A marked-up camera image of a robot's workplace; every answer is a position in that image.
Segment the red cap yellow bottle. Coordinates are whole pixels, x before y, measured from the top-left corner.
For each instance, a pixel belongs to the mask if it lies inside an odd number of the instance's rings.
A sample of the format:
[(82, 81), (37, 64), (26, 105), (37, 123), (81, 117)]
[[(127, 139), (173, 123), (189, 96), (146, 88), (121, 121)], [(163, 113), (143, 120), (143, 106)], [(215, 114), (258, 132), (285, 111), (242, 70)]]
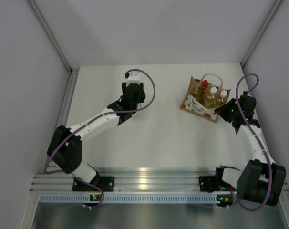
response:
[(198, 90), (197, 90), (197, 95), (196, 95), (196, 100), (200, 103), (203, 93), (205, 92), (205, 90), (208, 87), (208, 81), (207, 80), (203, 80), (202, 83), (199, 85)]

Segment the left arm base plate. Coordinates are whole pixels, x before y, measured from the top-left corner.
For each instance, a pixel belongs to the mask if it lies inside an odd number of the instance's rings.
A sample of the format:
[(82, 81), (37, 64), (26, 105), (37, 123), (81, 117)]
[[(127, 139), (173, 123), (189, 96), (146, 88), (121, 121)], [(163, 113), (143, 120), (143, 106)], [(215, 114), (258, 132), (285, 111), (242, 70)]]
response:
[[(99, 177), (98, 180), (91, 182), (91, 184), (98, 187), (103, 192), (112, 192), (114, 189), (114, 180), (115, 180), (114, 177), (102, 176), (102, 177)], [(89, 192), (89, 191), (98, 191), (98, 190), (74, 178), (72, 191)]]

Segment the canvas bag with watermelon print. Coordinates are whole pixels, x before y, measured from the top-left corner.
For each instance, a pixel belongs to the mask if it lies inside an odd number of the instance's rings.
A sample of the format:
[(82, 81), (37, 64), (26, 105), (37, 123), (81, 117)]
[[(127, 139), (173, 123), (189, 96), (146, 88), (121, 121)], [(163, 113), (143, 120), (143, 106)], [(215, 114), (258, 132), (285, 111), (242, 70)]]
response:
[[(203, 80), (208, 81), (208, 87), (203, 93), (201, 102), (199, 103), (196, 100), (197, 90), (199, 85), (202, 83)], [(214, 101), (212, 103), (212, 106), (210, 108), (205, 108), (203, 106), (203, 100), (205, 93), (210, 90), (211, 87), (217, 88), (217, 93), (215, 95)], [(223, 79), (214, 73), (206, 73), (202, 76), (201, 79), (197, 79), (194, 77), (190, 78), (189, 87), (187, 90), (187, 93), (180, 104), (180, 109), (184, 110), (186, 112), (192, 113), (194, 115), (200, 116), (204, 119), (207, 119), (213, 123), (216, 123), (218, 121), (219, 115), (215, 112), (216, 107), (216, 99), (218, 98), (219, 94), (222, 90), (228, 91), (228, 98), (230, 96), (230, 89), (223, 88)]]

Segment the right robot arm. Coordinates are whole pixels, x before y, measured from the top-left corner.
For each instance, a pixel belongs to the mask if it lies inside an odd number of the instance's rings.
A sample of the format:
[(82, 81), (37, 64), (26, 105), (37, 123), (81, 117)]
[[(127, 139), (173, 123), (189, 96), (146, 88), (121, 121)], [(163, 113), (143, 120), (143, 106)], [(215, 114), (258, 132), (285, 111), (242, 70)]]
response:
[(241, 200), (275, 206), (286, 169), (276, 164), (264, 145), (259, 121), (253, 118), (255, 106), (256, 99), (244, 92), (239, 99), (231, 99), (215, 109), (223, 120), (232, 124), (248, 162), (242, 171), (229, 166), (216, 168), (214, 184), (218, 189), (231, 186)]

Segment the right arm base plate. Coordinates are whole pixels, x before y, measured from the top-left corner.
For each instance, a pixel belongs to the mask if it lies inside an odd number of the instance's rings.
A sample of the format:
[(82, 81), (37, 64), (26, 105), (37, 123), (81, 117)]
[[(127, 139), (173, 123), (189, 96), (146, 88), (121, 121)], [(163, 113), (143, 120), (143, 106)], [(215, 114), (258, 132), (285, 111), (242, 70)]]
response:
[(230, 185), (215, 176), (200, 176), (198, 180), (201, 192), (230, 191)]

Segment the white cap amber bottle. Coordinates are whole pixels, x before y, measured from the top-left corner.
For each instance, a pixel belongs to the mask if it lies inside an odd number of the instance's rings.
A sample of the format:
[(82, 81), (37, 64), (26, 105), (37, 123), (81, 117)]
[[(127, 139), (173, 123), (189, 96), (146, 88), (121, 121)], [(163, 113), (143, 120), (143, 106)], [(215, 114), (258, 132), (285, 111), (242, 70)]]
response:
[(228, 91), (222, 90), (218, 98), (216, 99), (216, 107), (223, 106), (227, 102), (227, 99), (228, 99)]
[(210, 108), (212, 106), (216, 93), (217, 93), (216, 87), (211, 87), (210, 90), (205, 93), (203, 100), (203, 106), (205, 108)]

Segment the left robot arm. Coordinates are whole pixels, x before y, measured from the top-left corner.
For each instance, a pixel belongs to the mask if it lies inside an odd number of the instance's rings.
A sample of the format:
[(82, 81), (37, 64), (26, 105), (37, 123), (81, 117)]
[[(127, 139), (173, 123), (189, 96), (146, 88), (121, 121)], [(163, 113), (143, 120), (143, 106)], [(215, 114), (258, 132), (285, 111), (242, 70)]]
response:
[(91, 119), (65, 127), (56, 128), (47, 155), (66, 174), (72, 174), (83, 180), (83, 185), (90, 191), (96, 190), (100, 184), (100, 174), (82, 155), (83, 142), (94, 139), (104, 131), (121, 125), (135, 114), (139, 103), (145, 99), (143, 83), (122, 83), (123, 95), (119, 100), (109, 104), (100, 114)]

